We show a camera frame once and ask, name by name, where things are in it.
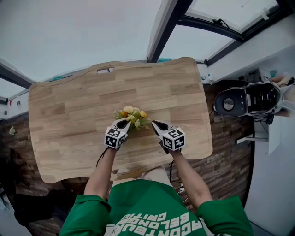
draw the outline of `green sleeve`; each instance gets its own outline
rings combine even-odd
[[[99,196],[78,195],[60,236],[104,235],[111,207]]]
[[[214,234],[253,236],[253,230],[238,197],[207,201],[200,205],[197,217],[202,218]]]

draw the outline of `wooden tabletop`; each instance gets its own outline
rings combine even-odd
[[[114,68],[113,72],[98,71]],[[212,153],[204,89],[196,62],[98,64],[69,78],[29,89],[29,125],[34,154],[46,183],[89,177],[105,150],[115,110],[139,107],[152,120],[170,121],[186,133],[187,159]],[[132,130],[117,152],[112,180],[135,177],[172,161],[153,129]]]

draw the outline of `floor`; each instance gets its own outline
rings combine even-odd
[[[212,111],[215,96],[230,86],[233,82],[222,81],[215,85],[204,85],[209,113]],[[235,144],[235,139],[251,133],[252,123],[241,118],[228,118],[215,112],[210,114],[213,153],[210,157],[202,160],[192,160],[190,164],[203,177],[208,184],[214,199],[225,199],[231,196],[239,196],[241,202],[245,201],[245,193],[248,183],[249,167],[251,159],[250,142]],[[15,136],[9,135],[11,126],[17,131]],[[15,159],[16,164],[27,162],[20,170],[21,175],[30,183],[30,186],[20,183],[17,185],[17,193],[27,195],[46,195],[50,189],[65,189],[77,195],[83,192],[87,178],[68,179],[55,184],[46,184],[42,181],[34,158],[30,140],[30,128],[28,114],[18,116],[9,121],[0,121],[0,145],[1,156],[9,155],[10,148],[20,155]],[[165,166],[169,174],[169,165]],[[172,180],[177,180],[175,166],[172,167]],[[172,182],[175,188],[180,186],[178,182]],[[187,208],[193,212],[195,209],[189,201],[185,201]],[[59,226],[53,219],[32,222],[29,230],[33,236],[56,236],[60,232]]]

